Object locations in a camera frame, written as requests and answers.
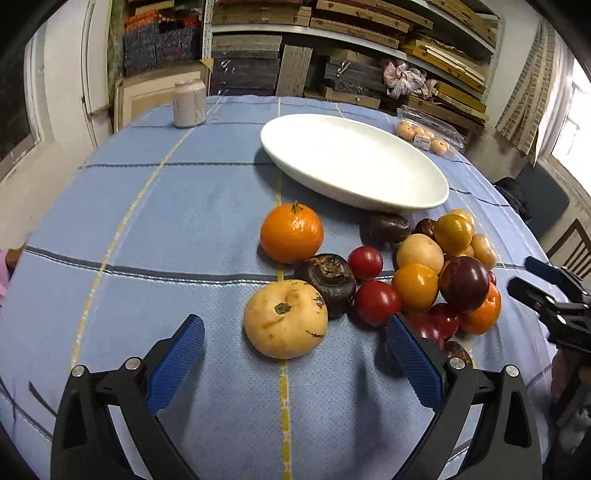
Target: table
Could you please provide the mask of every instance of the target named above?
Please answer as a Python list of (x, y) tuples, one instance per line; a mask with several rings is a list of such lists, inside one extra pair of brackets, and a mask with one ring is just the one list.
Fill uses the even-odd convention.
[[(204, 355), (159, 416), (201, 479), (390, 479), (433, 412), (384, 360), (383, 336), (346, 317), (333, 320), (319, 348), (282, 363), (253, 351), (241, 321), (250, 296), (291, 271), (267, 261), (258, 246), (275, 205), (298, 200), (313, 208), (324, 224), (321, 252), (344, 257), (360, 245), (358, 225), (367, 215), (280, 174), (261, 147), (262, 126), (277, 115), (320, 113), (393, 131), (397, 119), (301, 98), (214, 96), (208, 110), (195, 129), (175, 128), (171, 105), (136, 119), (90, 156), (41, 221), (0, 317), (0, 420), (37, 475), (48, 478), (54, 412), (70, 368), (101, 371), (143, 357), (195, 313), (206, 327)], [(461, 207), (489, 236), (499, 255), (502, 314), (490, 332), (464, 344), (477, 368), (520, 368), (545, 455), (555, 350), (534, 312), (505, 287), (517, 275), (564, 297), (520, 267), (527, 255), (547, 259), (477, 169), (459, 154), (428, 156), (451, 192), (443, 206), (409, 216), (411, 224)], [(384, 259), (387, 280), (391, 255)], [(284, 398), (280, 381), (288, 382)], [(120, 412), (112, 412), (131, 465), (148, 475)], [(448, 475), (462, 461), (477, 413)]]

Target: pink clothing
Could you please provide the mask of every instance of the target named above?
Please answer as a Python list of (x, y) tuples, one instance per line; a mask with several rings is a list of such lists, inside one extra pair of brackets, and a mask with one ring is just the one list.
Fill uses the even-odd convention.
[(8, 281), (10, 276), (6, 267), (6, 254), (8, 250), (0, 251), (0, 309), (4, 304), (4, 298), (6, 297), (6, 290), (8, 289)]

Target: silver bolt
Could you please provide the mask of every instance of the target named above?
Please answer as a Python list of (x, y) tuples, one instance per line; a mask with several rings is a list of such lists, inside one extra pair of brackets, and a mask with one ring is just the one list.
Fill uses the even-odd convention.
[(449, 359), (449, 364), (452, 366), (452, 368), (455, 368), (456, 370), (461, 370), (466, 366), (466, 362), (456, 356)]
[(510, 377), (516, 377), (519, 375), (519, 369), (515, 365), (507, 365), (505, 371)]
[(141, 364), (142, 361), (136, 356), (133, 356), (127, 359), (127, 361), (125, 362), (125, 368), (127, 370), (137, 370)]
[(73, 377), (81, 377), (82, 374), (84, 373), (84, 365), (76, 365), (73, 369), (72, 369), (72, 376)]

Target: white can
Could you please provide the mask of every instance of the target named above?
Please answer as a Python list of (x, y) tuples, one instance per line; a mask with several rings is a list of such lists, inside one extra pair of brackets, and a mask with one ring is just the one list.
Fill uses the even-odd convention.
[(174, 124), (179, 128), (194, 127), (205, 122), (207, 94), (201, 80), (174, 84)]

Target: white oval plate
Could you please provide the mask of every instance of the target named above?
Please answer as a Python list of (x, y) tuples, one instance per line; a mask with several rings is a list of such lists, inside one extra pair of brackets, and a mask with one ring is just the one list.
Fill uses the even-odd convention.
[(302, 185), (365, 210), (426, 210), (447, 200), (441, 170), (418, 148), (338, 116), (280, 116), (261, 130), (275, 164)]

